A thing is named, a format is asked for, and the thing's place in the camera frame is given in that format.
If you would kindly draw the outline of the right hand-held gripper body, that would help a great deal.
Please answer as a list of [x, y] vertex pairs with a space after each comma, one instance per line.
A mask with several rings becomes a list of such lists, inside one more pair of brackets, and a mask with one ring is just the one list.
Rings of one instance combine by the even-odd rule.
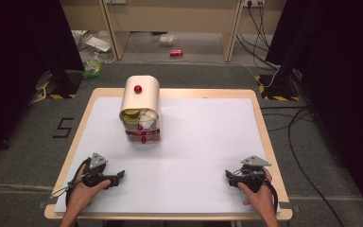
[[271, 163], [255, 155], [241, 160], [240, 163], [242, 166], [238, 170], [241, 171], [242, 183], [252, 192], [258, 192], [267, 178], [264, 167], [271, 166]]

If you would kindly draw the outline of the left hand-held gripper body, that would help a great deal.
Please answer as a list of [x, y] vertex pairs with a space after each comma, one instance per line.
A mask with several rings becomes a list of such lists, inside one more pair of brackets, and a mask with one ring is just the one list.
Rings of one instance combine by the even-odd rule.
[[109, 180], [108, 176], [103, 174], [103, 170], [106, 167], [108, 160], [102, 155], [94, 152], [91, 157], [88, 157], [82, 165], [84, 170], [82, 171], [82, 182], [88, 187], [94, 187], [106, 180]]

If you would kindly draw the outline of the white cabinet with red knobs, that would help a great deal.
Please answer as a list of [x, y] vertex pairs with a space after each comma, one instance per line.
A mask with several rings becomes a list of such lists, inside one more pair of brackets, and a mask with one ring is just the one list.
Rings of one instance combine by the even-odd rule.
[[[158, 115], [156, 127], [144, 130], [138, 124], [128, 124], [123, 121], [127, 109], [151, 109]], [[128, 140], [135, 144], [158, 143], [161, 141], [160, 126], [160, 83], [153, 76], [131, 76], [127, 79], [122, 98], [119, 118], [122, 121]]]

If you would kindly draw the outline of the person's right hand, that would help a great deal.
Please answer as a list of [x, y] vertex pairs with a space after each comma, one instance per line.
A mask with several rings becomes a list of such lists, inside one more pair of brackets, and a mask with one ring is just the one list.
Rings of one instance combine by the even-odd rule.
[[246, 195], [244, 205], [251, 205], [261, 218], [276, 217], [273, 195], [269, 187], [263, 183], [258, 192], [252, 192], [245, 184], [238, 183], [238, 188]]

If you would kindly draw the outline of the person's left hand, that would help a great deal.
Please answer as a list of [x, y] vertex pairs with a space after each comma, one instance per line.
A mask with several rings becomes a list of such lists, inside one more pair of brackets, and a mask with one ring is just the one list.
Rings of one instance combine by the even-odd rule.
[[94, 187], [89, 187], [82, 182], [81, 175], [83, 174], [84, 168], [86, 165], [83, 165], [78, 172], [76, 185], [73, 188], [70, 199], [66, 206], [66, 212], [70, 213], [80, 213], [84, 208], [86, 208], [101, 190], [106, 188], [111, 181], [105, 180]]

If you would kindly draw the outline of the white table mat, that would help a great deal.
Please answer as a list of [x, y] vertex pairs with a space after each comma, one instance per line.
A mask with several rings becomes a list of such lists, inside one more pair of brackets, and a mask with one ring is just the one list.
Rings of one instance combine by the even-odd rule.
[[98, 98], [82, 131], [69, 171], [88, 156], [108, 161], [107, 175], [125, 173], [100, 192], [90, 213], [113, 215], [247, 215], [245, 194], [229, 185], [227, 171], [243, 159], [266, 156], [249, 98], [164, 98], [161, 140], [128, 141], [118, 97]]

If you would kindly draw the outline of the white crumpled item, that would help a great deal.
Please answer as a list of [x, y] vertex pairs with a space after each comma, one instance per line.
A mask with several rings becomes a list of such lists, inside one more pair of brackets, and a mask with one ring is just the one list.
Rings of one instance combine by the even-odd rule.
[[144, 130], [154, 129], [156, 127], [158, 115], [151, 109], [143, 109], [139, 114], [139, 125]]

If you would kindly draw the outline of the black stand base striped tape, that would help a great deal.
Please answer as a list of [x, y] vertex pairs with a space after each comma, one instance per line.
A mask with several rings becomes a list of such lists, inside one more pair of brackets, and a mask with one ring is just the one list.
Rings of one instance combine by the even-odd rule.
[[75, 98], [81, 80], [82, 75], [80, 71], [66, 71], [63, 78], [56, 77], [51, 72], [46, 72], [37, 83], [36, 89], [38, 87], [44, 87], [47, 98]]
[[289, 77], [258, 75], [255, 77], [263, 99], [278, 101], [299, 101], [299, 95]]

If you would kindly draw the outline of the wooden table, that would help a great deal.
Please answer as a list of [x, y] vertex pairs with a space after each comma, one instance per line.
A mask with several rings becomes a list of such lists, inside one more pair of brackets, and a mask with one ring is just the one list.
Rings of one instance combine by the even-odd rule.
[[[76, 149], [82, 134], [83, 129], [86, 126], [89, 114], [93, 108], [95, 101], [100, 97], [118, 97], [121, 100], [121, 96], [124, 91], [121, 88], [98, 88], [93, 91], [89, 98], [88, 104], [81, 118], [76, 135], [69, 148], [67, 157], [62, 165], [60, 175], [54, 186], [56, 190], [60, 190], [65, 187], [70, 181], [75, 172], [69, 171], [70, 165], [74, 159]], [[283, 178], [278, 167], [275, 154], [270, 143], [267, 128], [262, 116], [257, 96], [252, 90], [231, 90], [231, 89], [162, 89], [160, 92], [161, 99], [164, 98], [249, 98], [253, 102], [254, 117], [258, 125], [260, 138], [263, 143], [266, 156], [264, 159], [271, 163], [270, 172], [273, 176], [273, 185], [277, 190], [279, 196], [279, 209], [277, 217], [280, 220], [289, 220], [293, 216], [292, 208], [289, 204], [288, 196], [285, 191], [285, 185]], [[83, 218], [87, 219], [149, 219], [149, 220], [254, 220], [256, 215], [251, 213], [247, 215], [113, 215], [104, 213], [90, 213], [88, 210], [82, 213]]]

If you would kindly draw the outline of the green plastic bag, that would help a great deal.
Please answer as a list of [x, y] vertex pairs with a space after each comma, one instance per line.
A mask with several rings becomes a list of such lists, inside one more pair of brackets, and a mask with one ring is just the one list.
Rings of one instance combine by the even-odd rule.
[[88, 60], [85, 64], [82, 76], [85, 78], [97, 78], [101, 75], [103, 66], [103, 60], [100, 58], [94, 58]]

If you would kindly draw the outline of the white paper sheet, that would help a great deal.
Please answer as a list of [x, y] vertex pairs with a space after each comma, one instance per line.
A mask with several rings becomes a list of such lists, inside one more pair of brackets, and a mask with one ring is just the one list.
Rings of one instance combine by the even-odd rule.
[[95, 36], [91, 36], [86, 42], [87, 45], [94, 47], [102, 52], [107, 52], [111, 49], [111, 44], [104, 40], [101, 40]]

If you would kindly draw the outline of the black curtain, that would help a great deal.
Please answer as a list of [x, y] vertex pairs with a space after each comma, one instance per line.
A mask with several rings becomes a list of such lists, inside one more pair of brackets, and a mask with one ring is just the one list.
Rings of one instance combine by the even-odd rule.
[[43, 73], [82, 69], [60, 0], [0, 0], [0, 145]]
[[363, 196], [363, 0], [285, 0], [268, 61], [297, 69]]

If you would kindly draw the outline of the clear plastic box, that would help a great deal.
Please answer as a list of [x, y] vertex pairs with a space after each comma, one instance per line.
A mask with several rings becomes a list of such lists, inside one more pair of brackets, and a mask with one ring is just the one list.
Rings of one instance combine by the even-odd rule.
[[176, 41], [176, 37], [174, 35], [171, 34], [163, 34], [160, 37], [159, 40], [159, 45], [160, 46], [171, 46], [175, 43]]

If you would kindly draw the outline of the beige wooden desk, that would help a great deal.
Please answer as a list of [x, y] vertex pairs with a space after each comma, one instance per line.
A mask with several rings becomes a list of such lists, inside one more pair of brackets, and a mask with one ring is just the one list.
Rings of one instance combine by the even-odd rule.
[[223, 58], [230, 61], [239, 33], [254, 34], [260, 25], [272, 35], [286, 0], [265, 0], [245, 8], [244, 0], [60, 0], [73, 30], [109, 33], [113, 57], [123, 58], [132, 31], [217, 33]]

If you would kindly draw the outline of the white floor bracket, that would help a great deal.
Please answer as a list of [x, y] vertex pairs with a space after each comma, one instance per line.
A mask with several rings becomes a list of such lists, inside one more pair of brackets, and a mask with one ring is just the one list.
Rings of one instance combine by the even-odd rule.
[[36, 89], [36, 92], [37, 92], [37, 96], [30, 101], [29, 105], [36, 104], [36, 103], [38, 103], [40, 101], [43, 101], [43, 100], [45, 100], [47, 98], [46, 90], [45, 90], [44, 87], [38, 87]]

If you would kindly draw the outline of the white wall socket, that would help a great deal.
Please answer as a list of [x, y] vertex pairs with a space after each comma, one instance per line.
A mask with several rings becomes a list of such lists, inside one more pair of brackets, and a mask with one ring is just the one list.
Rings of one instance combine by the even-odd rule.
[[243, 6], [245, 8], [261, 8], [265, 5], [265, 0], [244, 0]]

